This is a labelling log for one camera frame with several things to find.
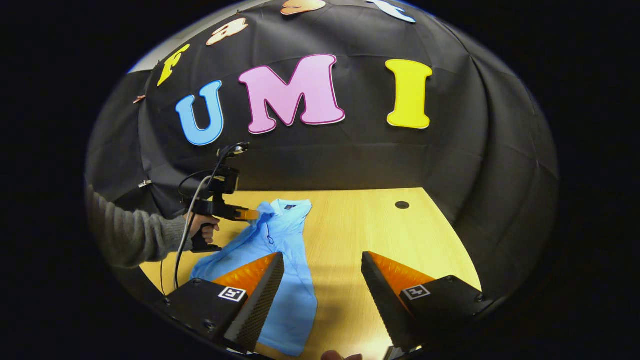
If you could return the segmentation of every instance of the white cable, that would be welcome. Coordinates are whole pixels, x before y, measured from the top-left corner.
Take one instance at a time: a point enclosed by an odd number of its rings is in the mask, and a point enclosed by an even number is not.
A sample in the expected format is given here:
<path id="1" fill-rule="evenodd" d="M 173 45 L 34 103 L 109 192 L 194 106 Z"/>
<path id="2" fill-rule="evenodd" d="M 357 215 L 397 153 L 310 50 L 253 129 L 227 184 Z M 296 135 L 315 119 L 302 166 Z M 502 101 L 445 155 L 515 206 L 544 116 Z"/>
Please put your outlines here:
<path id="1" fill-rule="evenodd" d="M 182 251 L 184 250 L 184 243 L 187 240 L 187 235 L 189 234 L 189 223 L 191 221 L 191 216 L 192 216 L 192 211 L 193 211 L 193 204 L 196 203 L 196 198 L 198 197 L 198 194 L 200 193 L 200 189 L 202 188 L 202 185 L 204 185 L 204 183 L 209 180 L 211 178 L 211 176 L 207 176 L 204 179 L 202 179 L 202 181 L 200 182 L 200 185 L 198 185 L 198 190 L 196 190 L 195 195 L 193 196 L 193 200 L 191 200 L 191 205 L 189 206 L 189 211 L 187 212 L 187 223 L 184 224 L 184 233 L 182 234 L 182 240 L 180 241 L 180 246 L 178 247 L 178 254 L 175 258 L 175 273 L 173 273 L 173 287 L 175 290 L 178 290 L 178 266 L 180 266 L 180 257 L 182 255 Z"/>

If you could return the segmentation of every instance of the person's arm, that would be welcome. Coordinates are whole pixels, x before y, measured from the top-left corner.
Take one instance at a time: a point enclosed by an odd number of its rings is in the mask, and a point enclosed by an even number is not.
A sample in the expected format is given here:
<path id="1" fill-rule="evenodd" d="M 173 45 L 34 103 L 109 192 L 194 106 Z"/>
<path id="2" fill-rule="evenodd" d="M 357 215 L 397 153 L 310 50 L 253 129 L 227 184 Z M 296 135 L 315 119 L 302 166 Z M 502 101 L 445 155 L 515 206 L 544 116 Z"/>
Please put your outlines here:
<path id="1" fill-rule="evenodd" d="M 86 187 L 86 203 L 89 225 L 107 262 L 113 266 L 134 268 L 146 261 L 160 261 L 180 246 L 186 220 L 177 217 L 167 220 L 159 215 L 149 215 L 140 210 L 126 211 L 107 201 L 92 186 Z M 213 217 L 197 216 L 184 251 L 192 249 L 190 237 L 204 222 L 217 224 Z M 213 230 L 206 227 L 211 236 Z"/>

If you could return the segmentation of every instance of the hand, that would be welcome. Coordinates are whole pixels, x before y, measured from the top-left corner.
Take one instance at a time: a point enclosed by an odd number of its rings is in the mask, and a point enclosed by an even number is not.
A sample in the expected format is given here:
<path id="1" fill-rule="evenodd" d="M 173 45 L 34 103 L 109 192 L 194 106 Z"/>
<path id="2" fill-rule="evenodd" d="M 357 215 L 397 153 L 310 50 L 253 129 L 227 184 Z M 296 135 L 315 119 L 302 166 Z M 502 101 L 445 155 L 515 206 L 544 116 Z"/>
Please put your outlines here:
<path id="1" fill-rule="evenodd" d="M 184 214 L 182 216 L 184 217 L 185 221 L 189 221 L 187 215 L 188 214 Z M 204 241 L 206 241 L 208 244 L 213 243 L 213 231 L 220 231 L 220 226 L 218 226 L 220 219 L 214 218 L 212 216 L 197 214 L 193 214 L 193 216 L 195 216 L 195 218 L 193 219 L 193 224 L 191 224 L 191 229 L 189 229 L 189 238 L 194 237 L 195 234 L 198 233 L 202 224 L 214 224 L 213 226 L 207 226 L 202 229 L 202 237 L 204 238 Z"/>
<path id="2" fill-rule="evenodd" d="M 340 354 L 338 354 L 335 350 L 325 351 L 324 354 L 320 357 L 320 360 L 362 360 L 362 354 L 352 355 L 343 358 Z"/>

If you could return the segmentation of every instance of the light blue shirt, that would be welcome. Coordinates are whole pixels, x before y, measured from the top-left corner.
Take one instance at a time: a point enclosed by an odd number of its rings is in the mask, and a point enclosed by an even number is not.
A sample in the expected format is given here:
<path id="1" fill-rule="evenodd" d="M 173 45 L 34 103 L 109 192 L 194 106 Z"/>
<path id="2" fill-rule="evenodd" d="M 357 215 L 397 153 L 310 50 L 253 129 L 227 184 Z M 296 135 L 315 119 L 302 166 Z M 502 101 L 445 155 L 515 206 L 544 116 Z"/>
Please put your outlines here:
<path id="1" fill-rule="evenodd" d="M 222 251 L 200 259 L 191 272 L 191 279 L 213 281 L 268 254 L 282 252 L 284 275 L 258 342 L 290 356 L 302 354 L 317 310 L 302 238 L 311 207 L 309 200 L 263 202 L 257 209 L 258 220 L 249 221 Z"/>

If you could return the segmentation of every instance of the screw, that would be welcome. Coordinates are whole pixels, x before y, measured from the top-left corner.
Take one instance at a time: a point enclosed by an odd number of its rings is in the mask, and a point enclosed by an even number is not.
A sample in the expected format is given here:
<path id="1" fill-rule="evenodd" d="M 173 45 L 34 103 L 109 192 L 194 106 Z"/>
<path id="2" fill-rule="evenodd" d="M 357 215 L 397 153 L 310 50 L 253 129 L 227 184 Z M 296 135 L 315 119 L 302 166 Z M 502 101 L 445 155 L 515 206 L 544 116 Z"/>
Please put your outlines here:
<path id="1" fill-rule="evenodd" d="M 204 320 L 204 322 L 202 322 L 202 325 L 204 325 L 204 327 L 206 327 L 209 330 L 213 330 L 216 328 L 216 325 L 214 323 L 211 322 L 211 320 Z"/>

